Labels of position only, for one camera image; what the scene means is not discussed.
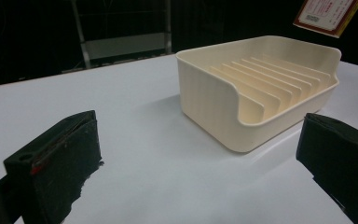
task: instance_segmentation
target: soap dish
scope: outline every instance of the soap dish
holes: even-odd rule
[[[340,57],[280,36],[180,51],[182,110],[227,148],[251,151],[324,106]]]

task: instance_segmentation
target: black backdrop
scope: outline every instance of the black backdrop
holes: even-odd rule
[[[281,35],[338,48],[342,61],[358,64],[358,12],[342,37],[334,38],[293,25],[302,3],[172,0],[172,51]],[[80,13],[90,15],[81,17],[87,40],[154,33],[165,27],[164,0],[78,0],[77,5]],[[156,12],[121,13],[128,11]],[[84,66],[81,60],[70,1],[0,0],[0,84],[58,75]]]

